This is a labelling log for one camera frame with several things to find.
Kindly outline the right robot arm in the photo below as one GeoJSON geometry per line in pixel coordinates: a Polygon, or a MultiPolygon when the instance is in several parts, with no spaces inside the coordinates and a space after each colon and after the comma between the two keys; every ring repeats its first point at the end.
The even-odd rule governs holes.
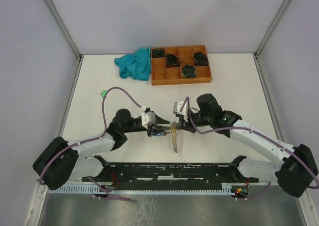
{"type": "Polygon", "coordinates": [[[179,118],[177,129],[199,134],[216,132],[245,144],[267,159],[236,157],[228,170],[233,181],[256,178],[269,185],[277,183],[295,198],[306,189],[318,189],[318,185],[311,185],[319,182],[319,171],[309,147],[304,144],[294,146],[264,134],[235,112],[223,110],[212,94],[203,94],[196,102],[199,111],[195,113],[191,110],[189,97],[174,104],[173,113],[179,118]]]}

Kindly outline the blue tag key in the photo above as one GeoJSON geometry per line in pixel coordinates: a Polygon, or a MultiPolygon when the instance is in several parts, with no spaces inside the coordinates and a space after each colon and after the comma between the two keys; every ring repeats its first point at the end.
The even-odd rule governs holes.
{"type": "Polygon", "coordinates": [[[166,132],[160,132],[160,133],[157,133],[157,134],[153,134],[153,136],[165,136],[166,135],[166,132]]]}

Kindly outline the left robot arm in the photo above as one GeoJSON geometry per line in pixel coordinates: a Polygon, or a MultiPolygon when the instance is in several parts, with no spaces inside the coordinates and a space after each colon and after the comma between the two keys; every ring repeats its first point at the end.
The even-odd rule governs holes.
{"type": "Polygon", "coordinates": [[[137,118],[133,118],[128,109],[120,109],[101,135],[79,142],[67,141],[61,136],[54,138],[32,168],[40,182],[51,190],[87,176],[106,181],[110,177],[110,168],[100,153],[120,148],[128,140],[126,133],[145,131],[151,137],[168,131],[169,126],[168,120],[150,109],[137,118]]]}

